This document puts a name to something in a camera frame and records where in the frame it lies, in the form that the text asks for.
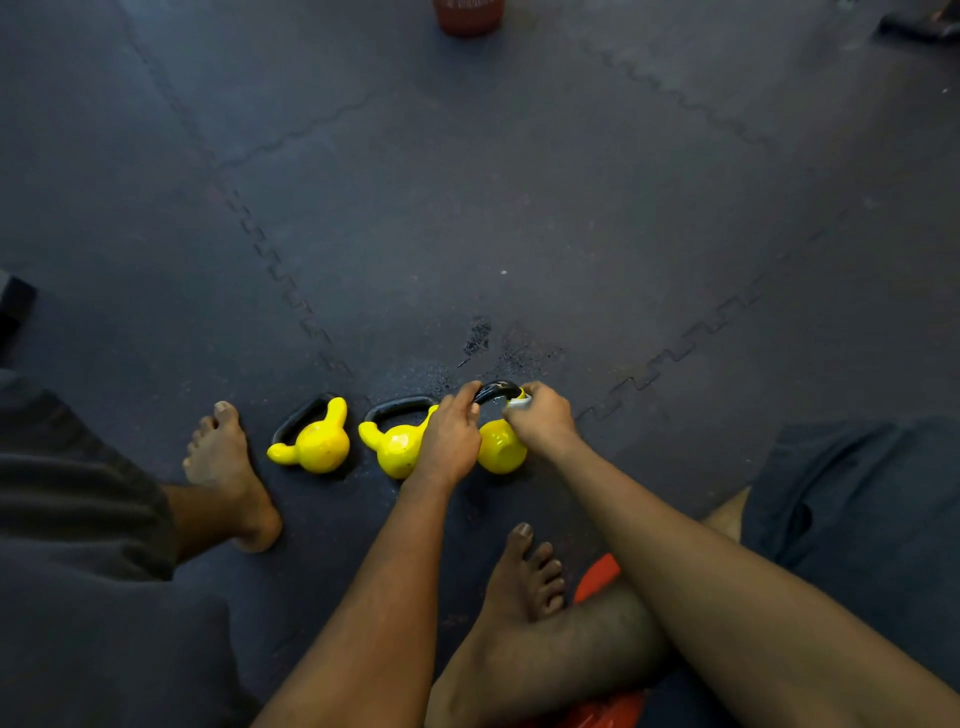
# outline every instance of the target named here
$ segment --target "black kettlebell handle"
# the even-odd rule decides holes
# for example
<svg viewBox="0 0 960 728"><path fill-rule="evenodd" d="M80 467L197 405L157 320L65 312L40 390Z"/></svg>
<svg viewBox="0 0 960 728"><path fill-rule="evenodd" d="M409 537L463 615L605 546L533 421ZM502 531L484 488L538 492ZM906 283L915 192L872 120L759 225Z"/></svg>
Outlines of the black kettlebell handle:
<svg viewBox="0 0 960 728"><path fill-rule="evenodd" d="M480 387L480 391L473 397L476 404L484 404L497 397L506 397L508 400L515 400L523 395L523 389L518 385L506 379L492 381Z"/></svg>
<svg viewBox="0 0 960 728"><path fill-rule="evenodd" d="M404 412L430 409L434 404L439 404L439 402L428 395L401 397L399 400L390 400L378 404L364 415L363 421L379 424L381 420L386 420L388 417L402 415Z"/></svg>
<svg viewBox="0 0 960 728"><path fill-rule="evenodd" d="M280 427L276 429L274 433L274 439L270 441L271 445L290 445L291 443L287 442L288 440L294 439L299 432L294 432L294 430L303 427L304 420L307 419L314 412L319 410L321 407L326 407L330 404L330 400L335 400L340 395L334 395L330 392L323 392L320 395L317 395L315 398L306 402L287 415L286 419L280 423Z"/></svg>

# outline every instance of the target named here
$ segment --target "ankle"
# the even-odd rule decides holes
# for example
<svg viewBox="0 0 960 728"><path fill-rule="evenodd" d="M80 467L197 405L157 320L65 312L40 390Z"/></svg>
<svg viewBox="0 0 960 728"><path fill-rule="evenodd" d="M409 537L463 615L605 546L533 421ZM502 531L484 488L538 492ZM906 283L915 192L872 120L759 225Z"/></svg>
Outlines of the ankle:
<svg viewBox="0 0 960 728"><path fill-rule="evenodd" d="M486 728L497 720L498 630L474 625L430 692L424 728Z"/></svg>

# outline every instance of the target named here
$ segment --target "yellow kettlebell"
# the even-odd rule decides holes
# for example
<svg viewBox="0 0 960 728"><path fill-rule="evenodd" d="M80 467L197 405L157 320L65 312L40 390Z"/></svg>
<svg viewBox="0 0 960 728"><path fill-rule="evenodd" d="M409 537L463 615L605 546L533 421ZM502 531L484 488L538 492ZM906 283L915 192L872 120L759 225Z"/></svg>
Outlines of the yellow kettlebell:
<svg viewBox="0 0 960 728"><path fill-rule="evenodd" d="M508 407L526 407L533 401L522 387L504 380L484 384L473 401L484 404L498 397L506 397ZM486 470L496 475L505 475L523 465L527 448L506 420L493 420L483 425L480 428L480 438L477 462Z"/></svg>
<svg viewBox="0 0 960 728"><path fill-rule="evenodd" d="M297 426L326 405L326 416L300 431L293 445L286 442ZM274 433L267 457L280 465L300 465L311 473L330 473L340 467L350 452L350 439L344 430L347 401L323 394L291 414Z"/></svg>
<svg viewBox="0 0 960 728"><path fill-rule="evenodd" d="M433 398L419 395L378 404L367 413L357 429L364 445L376 452L376 461L384 473L397 480L410 477L420 456L423 432L437 406ZM426 418L419 425L396 425L386 432L381 432L377 425L388 417L423 409L427 410Z"/></svg>

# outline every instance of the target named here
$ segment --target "shorts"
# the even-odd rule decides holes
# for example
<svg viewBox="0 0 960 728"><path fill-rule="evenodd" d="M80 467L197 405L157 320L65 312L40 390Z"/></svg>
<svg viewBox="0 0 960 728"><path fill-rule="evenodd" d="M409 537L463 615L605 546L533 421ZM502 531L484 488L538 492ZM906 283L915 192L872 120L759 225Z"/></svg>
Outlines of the shorts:
<svg viewBox="0 0 960 728"><path fill-rule="evenodd" d="M159 485L0 370L0 684L9 726L241 726L227 605L171 582Z"/></svg>
<svg viewBox="0 0 960 728"><path fill-rule="evenodd" d="M960 423L787 427L747 499L741 543L960 692ZM689 666L651 691L639 722L735 724Z"/></svg>

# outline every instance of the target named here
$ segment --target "bottle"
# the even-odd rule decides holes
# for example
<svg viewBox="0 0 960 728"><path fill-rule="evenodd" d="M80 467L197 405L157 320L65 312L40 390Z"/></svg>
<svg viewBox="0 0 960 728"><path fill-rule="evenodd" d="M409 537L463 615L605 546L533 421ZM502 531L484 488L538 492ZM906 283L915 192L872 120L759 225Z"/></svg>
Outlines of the bottle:
<svg viewBox="0 0 960 728"><path fill-rule="evenodd" d="M441 30L451 36L481 36L500 27L505 0L433 0Z"/></svg>

